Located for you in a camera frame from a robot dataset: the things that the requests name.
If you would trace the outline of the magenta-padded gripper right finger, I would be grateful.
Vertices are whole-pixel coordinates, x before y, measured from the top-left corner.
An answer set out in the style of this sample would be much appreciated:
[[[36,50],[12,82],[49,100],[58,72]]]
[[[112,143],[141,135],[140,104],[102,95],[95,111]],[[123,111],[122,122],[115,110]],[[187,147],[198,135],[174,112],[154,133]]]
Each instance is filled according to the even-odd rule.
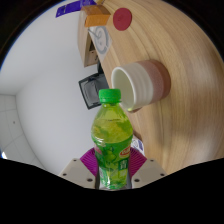
[[[130,150],[127,178],[128,189],[144,187],[165,176],[166,172],[154,159],[147,159],[134,148]]]

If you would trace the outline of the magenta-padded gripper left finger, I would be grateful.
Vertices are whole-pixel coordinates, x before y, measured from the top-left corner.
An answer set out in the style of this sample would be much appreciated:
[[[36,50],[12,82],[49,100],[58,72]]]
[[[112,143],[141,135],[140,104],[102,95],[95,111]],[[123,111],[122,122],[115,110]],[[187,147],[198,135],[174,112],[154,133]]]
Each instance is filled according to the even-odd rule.
[[[78,186],[98,189],[98,163],[94,149],[88,150],[80,159],[73,158],[61,171],[59,176]]]

